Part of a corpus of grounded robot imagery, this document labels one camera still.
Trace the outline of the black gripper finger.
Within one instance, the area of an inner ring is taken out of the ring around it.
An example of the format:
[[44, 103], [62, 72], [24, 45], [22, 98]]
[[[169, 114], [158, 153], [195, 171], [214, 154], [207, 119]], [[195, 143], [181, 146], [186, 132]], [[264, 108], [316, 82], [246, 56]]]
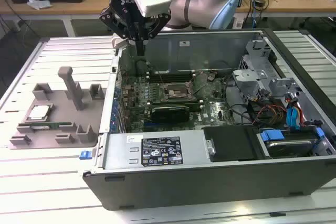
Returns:
[[141, 41], [139, 33], [135, 27], [131, 12], [127, 7], [121, 9], [118, 14], [119, 19], [115, 17], [115, 12], [111, 7], [107, 7], [101, 14], [99, 19], [120, 38], [132, 41], [136, 48], [136, 54], [141, 55]]
[[145, 41], [154, 38], [171, 19], [170, 14], [158, 14], [145, 17], [140, 22], [140, 55], [144, 56]]

